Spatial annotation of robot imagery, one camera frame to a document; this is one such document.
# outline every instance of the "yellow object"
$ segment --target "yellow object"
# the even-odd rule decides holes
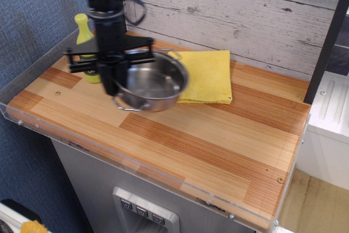
[[[90,39],[94,38],[94,34],[89,30],[87,21],[88,17],[86,14],[77,14],[75,16],[75,22],[79,26],[79,35],[77,36],[76,44],[82,44],[84,42],[89,41]],[[94,58],[94,55],[81,55],[80,59],[91,59]],[[91,83],[99,83],[101,82],[100,75],[96,73],[96,71],[85,71],[85,77],[88,82]]]
[[[49,233],[38,221],[28,221],[22,224],[20,233]]]
[[[179,103],[231,103],[229,50],[169,52],[169,55],[179,58],[189,74],[188,87],[179,96]]]

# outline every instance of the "control panel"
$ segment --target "control panel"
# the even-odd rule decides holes
[[[144,225],[153,229],[147,232],[180,233],[179,217],[174,212],[120,187],[114,187],[113,199],[125,233],[145,232]]]

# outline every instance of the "wooden countertop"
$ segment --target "wooden countertop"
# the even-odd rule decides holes
[[[157,41],[160,47],[187,50]],[[70,74],[62,57],[7,110],[39,132],[267,231],[270,223],[259,216],[277,219],[310,111],[302,102],[309,83],[235,62],[231,81],[230,105],[134,113],[117,109],[101,83]]]

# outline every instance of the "black frame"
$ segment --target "black frame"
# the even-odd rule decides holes
[[[320,56],[316,63],[315,70],[312,74],[310,84],[304,98],[304,102],[307,104],[311,105],[315,99],[317,89],[325,72],[327,63],[329,61],[329,57],[331,55],[332,49],[339,34],[339,30],[343,24],[348,7],[349,0],[338,0],[337,7],[332,18],[332,22],[329,26],[325,42],[322,46]]]

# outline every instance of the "metal bowl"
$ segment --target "metal bowl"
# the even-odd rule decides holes
[[[132,53],[144,50],[132,50]],[[154,62],[132,65],[126,86],[119,82],[113,101],[118,108],[130,111],[162,111],[172,107],[188,84],[188,72],[176,59],[153,51]],[[130,107],[121,106],[118,100]]]

